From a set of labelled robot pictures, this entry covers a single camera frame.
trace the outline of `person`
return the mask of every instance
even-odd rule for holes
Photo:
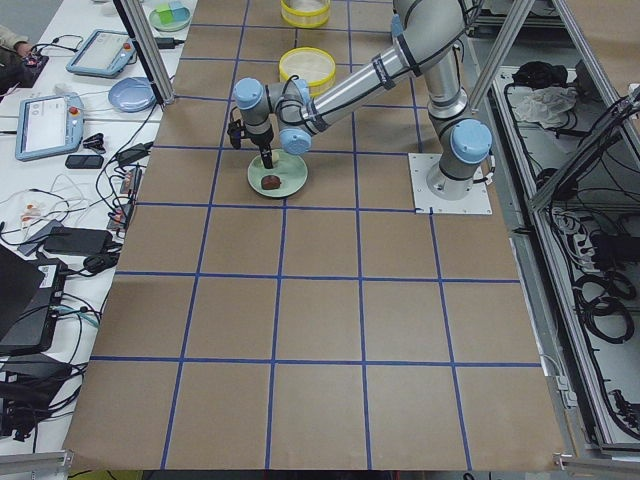
[[[6,93],[20,82],[22,59],[33,48],[28,40],[26,36],[18,35],[0,25],[0,94]]]

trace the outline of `screen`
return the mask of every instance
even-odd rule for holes
[[[67,100],[37,100],[26,105],[22,151],[35,152],[62,147],[67,137]]]
[[[46,276],[0,245],[0,339],[23,314]]]
[[[100,32],[89,45],[83,47],[74,66],[106,70],[122,50],[122,45],[128,40],[129,37],[121,33]]]

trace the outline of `white table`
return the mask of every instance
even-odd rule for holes
[[[144,3],[144,11],[149,13],[158,4],[166,3],[162,0],[148,0]],[[184,0],[183,5],[191,11],[195,8],[196,0]],[[80,35],[88,38],[96,29],[126,31],[120,17],[117,14],[105,15],[105,7],[113,9],[113,4],[95,3],[90,0],[65,0],[56,12],[53,20],[45,30],[39,43],[50,43],[54,38],[65,34]],[[155,36],[169,36],[184,40],[189,27],[185,27],[177,32],[157,32],[152,29]],[[76,38],[62,38],[60,45],[75,46]],[[161,57],[169,76],[176,73],[178,61],[182,54],[182,47],[178,46],[172,50],[161,50]],[[147,112],[123,113],[116,110],[107,98],[109,89],[117,82],[126,77],[145,77],[144,69],[138,60],[133,65],[127,65],[116,78],[100,78],[74,75],[67,72],[66,65],[73,57],[73,53],[68,50],[56,47],[44,49],[44,54],[49,56],[49,62],[45,66],[42,74],[36,81],[33,88],[20,88],[11,95],[8,95],[0,103],[0,117],[17,117],[20,102],[28,98],[37,98],[56,93],[56,86],[63,91],[73,91],[82,95],[85,105],[85,118],[88,120],[109,120],[109,121],[142,121],[146,118]],[[156,109],[150,121],[159,122],[162,118],[162,110]]]
[[[11,130],[16,127],[16,119],[0,118],[0,129]],[[146,124],[140,134],[133,143],[145,143],[155,138],[158,123]],[[124,144],[132,135],[135,128],[128,122],[106,122],[106,121],[89,121],[85,123],[85,136],[102,132],[105,135],[105,146],[107,153],[105,159],[111,156]],[[15,159],[15,136],[0,136],[0,171],[2,171],[2,183],[0,183],[0,202],[9,198],[16,192],[21,192],[30,188],[38,188],[49,191],[51,185],[60,174],[68,177],[59,177],[56,182],[56,189],[61,187],[69,187],[64,190],[57,190],[56,193],[65,197],[78,197],[79,193],[72,186],[71,181],[82,191],[89,202],[93,203],[98,200],[94,184],[96,178],[96,170],[69,170],[64,167],[66,155],[58,155],[30,162],[20,162]],[[106,193],[108,185],[106,180],[101,182],[102,191]],[[24,211],[27,203],[38,202],[42,205],[42,210],[47,211],[56,202],[57,199],[44,194],[25,192],[14,196],[10,201],[0,204],[0,220],[6,222],[5,231],[19,228],[19,216]],[[77,226],[81,228],[104,229],[108,222],[108,208],[103,203],[92,207],[82,218],[81,212],[74,213],[64,221],[65,226]],[[76,220],[80,218],[80,222],[75,225]],[[34,226],[30,233],[35,233],[41,225]],[[23,240],[21,233],[8,234],[4,238],[11,242],[20,242]],[[82,260],[84,257],[78,256],[58,256],[70,268],[82,268]],[[93,307],[99,309],[102,305],[111,282],[113,280],[115,269],[107,270],[92,278],[82,278],[72,276],[67,279],[65,292],[78,296]],[[64,298],[63,303],[80,307],[81,304],[75,300]],[[73,363],[78,364],[86,362],[89,359],[93,343],[96,337],[96,329],[88,323],[83,324],[82,337],[78,352],[73,358]],[[53,344],[46,355],[60,361],[69,361],[71,352],[74,350],[78,338],[79,326],[75,316],[68,319],[59,320],[53,338]],[[62,400],[68,397],[80,384],[79,379],[73,379],[66,382],[58,396],[54,401]],[[72,411],[73,407],[67,407],[60,415],[67,411]],[[55,421],[40,422],[38,425],[38,452],[56,451],[62,448],[62,442],[66,436],[71,416],[63,417]],[[33,448],[33,436],[24,443],[14,441],[11,438],[0,439],[0,455],[10,455],[17,453],[31,453]]]

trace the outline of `light blue joint cap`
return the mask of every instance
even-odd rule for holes
[[[478,120],[463,120],[453,127],[451,149],[468,165],[477,165],[487,158],[492,142],[491,131]]]
[[[264,89],[255,78],[243,78],[233,87],[233,98],[240,110],[249,110],[262,100]]]
[[[391,17],[391,36],[399,37],[404,29],[402,28],[402,22],[400,21],[400,15],[395,13],[393,17]]]
[[[299,128],[280,130],[280,143],[285,152],[302,155],[311,148],[311,135]]]
[[[309,92],[309,84],[307,81],[303,78],[297,78],[293,83],[298,87],[298,91],[302,97],[302,103],[305,105],[309,103],[311,101],[311,93]]]

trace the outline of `white cloth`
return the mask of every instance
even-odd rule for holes
[[[29,40],[28,37],[13,33],[7,27],[0,25],[0,47],[6,48],[7,50],[13,50],[13,46],[16,43],[26,42],[27,40]]]
[[[573,88],[541,88],[527,95],[513,113],[521,122],[539,123],[543,128],[560,127],[567,123],[565,113],[575,106],[576,97]]]

